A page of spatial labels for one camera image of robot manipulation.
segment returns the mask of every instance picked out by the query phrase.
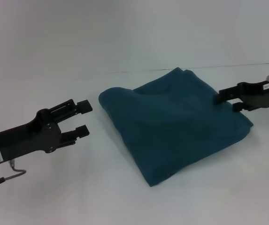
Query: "cable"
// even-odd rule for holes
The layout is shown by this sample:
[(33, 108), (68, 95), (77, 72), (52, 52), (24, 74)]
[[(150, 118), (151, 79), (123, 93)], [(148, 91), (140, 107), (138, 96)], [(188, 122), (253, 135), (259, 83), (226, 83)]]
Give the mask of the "cable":
[(10, 167), (11, 167), (11, 169), (12, 169), (13, 171), (15, 171), (15, 172), (20, 172), (20, 173), (18, 173), (18, 174), (16, 174), (16, 175), (12, 175), (12, 176), (10, 176), (10, 177), (6, 177), (6, 178), (2, 177), (2, 178), (0, 178), (0, 184), (1, 184), (1, 183), (4, 183), (4, 182), (7, 181), (7, 180), (13, 179), (13, 178), (15, 178), (15, 177), (22, 176), (23, 174), (25, 174), (25, 173), (27, 172), (26, 170), (17, 170), (17, 169), (15, 168), (15, 160), (14, 160), (14, 159), (10, 160), (10, 161), (9, 161), (9, 164), (10, 164)]
[(18, 173), (18, 174), (16, 174), (16, 175), (12, 175), (12, 176), (10, 176), (10, 177), (6, 177), (5, 180), (10, 180), (10, 179), (13, 179), (13, 178), (15, 178), (15, 177), (22, 176), (22, 175), (24, 175), (24, 174), (27, 172), (26, 170), (17, 170), (17, 169), (15, 169), (15, 160), (14, 160), (14, 159), (10, 160), (10, 161), (9, 161), (9, 164), (10, 164), (10, 167), (11, 167), (11, 169), (12, 169), (13, 171), (15, 171), (15, 172), (20, 172), (20, 173)]

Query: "dark green cloth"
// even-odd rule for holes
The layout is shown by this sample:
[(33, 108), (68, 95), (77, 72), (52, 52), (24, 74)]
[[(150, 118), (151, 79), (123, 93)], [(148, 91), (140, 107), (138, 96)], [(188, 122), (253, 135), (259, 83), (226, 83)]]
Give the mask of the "dark green cloth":
[(99, 102), (150, 186), (242, 140), (253, 126), (192, 71), (176, 68), (129, 90), (111, 88)]

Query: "white background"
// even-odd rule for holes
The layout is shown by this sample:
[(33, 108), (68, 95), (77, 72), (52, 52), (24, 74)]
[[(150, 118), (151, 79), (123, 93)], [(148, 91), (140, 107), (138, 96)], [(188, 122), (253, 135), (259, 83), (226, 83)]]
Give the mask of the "white background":
[[(0, 225), (268, 225), (269, 109), (241, 142), (149, 187), (98, 103), (175, 67), (216, 90), (269, 75), (269, 1), (0, 0), (0, 131), (70, 98), (93, 112), (60, 124), (91, 134), (16, 160)], [(12, 175), (7, 163), (0, 177)]]

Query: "folded towel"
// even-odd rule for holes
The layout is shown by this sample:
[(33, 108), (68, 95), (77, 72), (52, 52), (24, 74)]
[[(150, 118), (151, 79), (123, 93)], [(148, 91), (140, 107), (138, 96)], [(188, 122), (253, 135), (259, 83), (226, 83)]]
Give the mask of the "folded towel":
[(134, 90), (110, 88), (99, 102), (145, 180), (156, 185), (242, 140), (253, 126), (192, 71), (176, 68)]

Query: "white wall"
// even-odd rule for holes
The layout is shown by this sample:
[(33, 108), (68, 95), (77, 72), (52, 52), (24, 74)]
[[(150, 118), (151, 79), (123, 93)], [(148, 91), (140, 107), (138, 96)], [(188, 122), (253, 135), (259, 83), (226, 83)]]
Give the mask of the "white wall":
[(266, 0), (0, 0), (0, 77), (266, 62)]

